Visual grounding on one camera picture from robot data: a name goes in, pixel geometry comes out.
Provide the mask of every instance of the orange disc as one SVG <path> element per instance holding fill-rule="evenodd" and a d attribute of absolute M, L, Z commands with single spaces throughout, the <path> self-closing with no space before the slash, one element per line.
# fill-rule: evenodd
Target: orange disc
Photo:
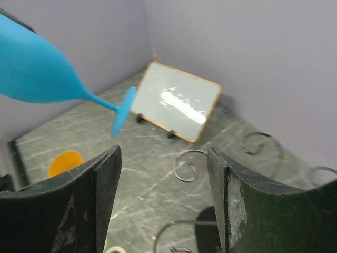
<path fill-rule="evenodd" d="M 69 150 L 59 154 L 49 165 L 48 177 L 56 176 L 83 163 L 83 158 L 77 151 Z"/>

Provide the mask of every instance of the lavender wall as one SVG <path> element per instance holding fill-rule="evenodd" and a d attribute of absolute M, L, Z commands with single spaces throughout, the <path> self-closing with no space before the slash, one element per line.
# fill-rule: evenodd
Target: lavender wall
<path fill-rule="evenodd" d="M 222 102 L 337 168 L 337 1 L 145 0 L 158 60 L 223 86 Z"/>
<path fill-rule="evenodd" d="M 1 0 L 0 5 L 59 48 L 94 93 L 152 60 L 142 0 Z M 0 95 L 0 137 L 17 137 L 78 103 L 28 104 Z"/>

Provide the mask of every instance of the marble floor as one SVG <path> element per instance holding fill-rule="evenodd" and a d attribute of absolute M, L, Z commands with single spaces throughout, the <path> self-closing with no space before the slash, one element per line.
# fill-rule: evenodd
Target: marble floor
<path fill-rule="evenodd" d="M 104 92 L 101 97 L 119 104 L 126 90 L 138 84 L 143 73 L 131 77 Z M 199 177 L 190 183 L 179 181 L 172 173 L 172 161 L 185 149 L 218 147 L 237 162 L 269 176 L 277 159 L 275 144 L 264 137 L 252 137 L 248 148 L 265 144 L 263 152 L 252 157 L 240 147 L 245 134 L 254 127 L 217 104 L 200 139 L 188 143 L 168 139 L 166 131 L 145 122 L 136 124 L 130 115 L 120 134 L 110 137 L 114 113 L 91 102 L 66 112 L 18 139 L 31 183 L 47 178 L 48 164 L 66 150 L 78 151 L 89 160 L 113 145 L 122 149 L 123 168 L 108 229 L 108 246 L 123 247 L 127 253 L 151 253 L 154 236 L 171 220 L 195 219 L 200 211 L 212 206 L 206 157 L 187 155 L 179 163 L 181 176 L 191 176 L 188 159 L 193 160 Z M 285 153 L 281 172 L 275 178 L 295 187 L 313 186 L 306 177 L 309 166 Z M 161 238 L 158 253 L 170 252 L 171 246 L 187 247 L 197 253 L 194 228 L 181 225 L 169 229 Z"/>

